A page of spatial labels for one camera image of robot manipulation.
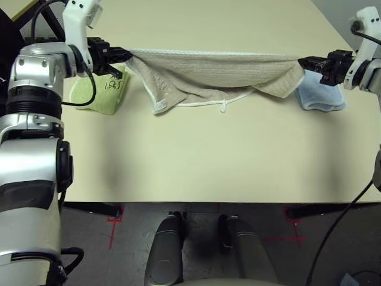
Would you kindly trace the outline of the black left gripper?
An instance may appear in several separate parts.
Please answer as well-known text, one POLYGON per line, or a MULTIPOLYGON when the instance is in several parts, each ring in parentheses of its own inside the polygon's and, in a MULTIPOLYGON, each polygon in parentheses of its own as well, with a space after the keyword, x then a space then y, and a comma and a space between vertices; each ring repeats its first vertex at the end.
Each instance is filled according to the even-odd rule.
POLYGON ((121 47, 111 47, 110 44, 99 37, 88 37, 89 52, 93 62, 93 72, 98 76, 111 74, 121 79, 123 74, 112 64, 125 63, 132 57, 132 53, 121 47))

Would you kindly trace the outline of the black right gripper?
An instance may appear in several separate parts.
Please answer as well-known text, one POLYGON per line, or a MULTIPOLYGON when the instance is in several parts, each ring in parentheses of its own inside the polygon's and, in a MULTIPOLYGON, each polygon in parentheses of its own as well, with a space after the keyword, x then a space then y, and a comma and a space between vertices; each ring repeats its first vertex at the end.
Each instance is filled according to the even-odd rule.
POLYGON ((320 72, 320 83, 336 86, 344 82, 345 76, 354 62, 352 51, 336 50, 330 52, 326 58, 309 56, 298 59, 300 65, 312 72, 320 72))

